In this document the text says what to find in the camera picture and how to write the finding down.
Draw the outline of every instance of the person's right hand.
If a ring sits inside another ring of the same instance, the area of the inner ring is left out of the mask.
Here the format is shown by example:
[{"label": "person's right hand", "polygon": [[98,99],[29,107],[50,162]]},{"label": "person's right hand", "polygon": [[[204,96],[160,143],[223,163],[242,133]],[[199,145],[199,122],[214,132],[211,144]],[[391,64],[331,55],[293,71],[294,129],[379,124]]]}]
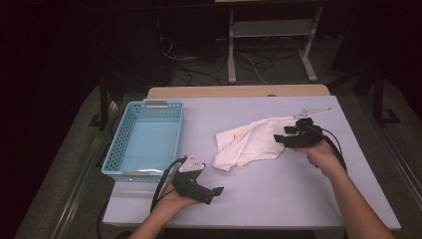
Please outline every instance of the person's right hand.
[{"label": "person's right hand", "polygon": [[345,172],[325,139],[315,146],[292,148],[292,150],[307,154],[310,164],[319,167],[322,174],[327,177],[331,177],[335,172]]}]

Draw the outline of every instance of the table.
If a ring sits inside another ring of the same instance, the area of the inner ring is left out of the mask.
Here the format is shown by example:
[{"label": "table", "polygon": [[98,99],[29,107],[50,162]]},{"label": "table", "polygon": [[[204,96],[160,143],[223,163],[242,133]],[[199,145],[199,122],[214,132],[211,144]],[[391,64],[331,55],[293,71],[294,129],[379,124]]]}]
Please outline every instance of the table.
[{"label": "table", "polygon": [[[313,120],[336,135],[350,177],[381,220],[390,229],[400,228],[336,98],[326,92],[315,96],[307,88],[303,88],[301,97],[280,97],[282,92],[291,93],[295,87],[256,87],[260,96],[256,96],[255,87],[249,87],[248,91],[245,87],[235,86],[227,89],[193,88],[193,91],[190,88],[151,90],[149,99],[159,99],[168,93],[172,99],[184,101],[185,128],[180,155],[194,151],[208,165],[198,177],[198,183],[206,187],[225,187],[211,205],[189,207],[167,227],[300,230],[342,227],[329,181],[319,169],[309,166],[306,157],[300,153],[285,149],[278,159],[250,162],[243,169],[232,168],[229,172],[211,166],[216,154],[214,135],[218,131],[274,115],[292,116],[302,108],[330,107],[331,113]],[[206,97],[196,98],[199,92],[207,92]],[[278,94],[278,97],[262,97],[267,93]],[[104,223],[124,226],[141,223],[149,213],[155,186],[155,183],[117,182]]]}]

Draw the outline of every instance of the white towel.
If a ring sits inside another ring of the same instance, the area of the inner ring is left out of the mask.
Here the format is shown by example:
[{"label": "white towel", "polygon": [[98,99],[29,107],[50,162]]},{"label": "white towel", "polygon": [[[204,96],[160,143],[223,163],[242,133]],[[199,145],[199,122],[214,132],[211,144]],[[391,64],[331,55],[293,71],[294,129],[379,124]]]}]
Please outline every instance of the white towel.
[{"label": "white towel", "polygon": [[295,122],[293,117],[268,118],[217,133],[218,154],[213,166],[229,171],[234,165],[279,157],[285,147],[274,140],[274,134],[286,135],[284,127]]}]

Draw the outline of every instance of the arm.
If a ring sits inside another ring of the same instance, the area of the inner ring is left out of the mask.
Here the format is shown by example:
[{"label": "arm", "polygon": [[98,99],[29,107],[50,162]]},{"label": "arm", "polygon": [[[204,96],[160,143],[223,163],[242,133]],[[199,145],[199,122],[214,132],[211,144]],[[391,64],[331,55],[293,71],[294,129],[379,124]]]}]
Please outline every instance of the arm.
[{"label": "arm", "polygon": [[322,174],[328,177],[349,238],[394,238],[360,194],[325,140],[314,147],[293,150],[306,153],[310,163],[318,166]]},{"label": "arm", "polygon": [[149,216],[136,228],[129,239],[153,239],[158,235],[168,221],[173,219],[185,207],[198,203],[197,201],[180,196],[170,182],[161,192],[161,199],[155,205]]}]

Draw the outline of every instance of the blue plastic basket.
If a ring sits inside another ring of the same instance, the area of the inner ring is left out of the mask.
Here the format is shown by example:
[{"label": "blue plastic basket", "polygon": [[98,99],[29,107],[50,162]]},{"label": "blue plastic basket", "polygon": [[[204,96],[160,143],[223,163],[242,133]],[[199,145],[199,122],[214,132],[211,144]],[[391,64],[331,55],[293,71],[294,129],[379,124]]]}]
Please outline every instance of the blue plastic basket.
[{"label": "blue plastic basket", "polygon": [[115,181],[159,181],[178,157],[182,127],[182,102],[129,103],[105,158],[103,174]]}]

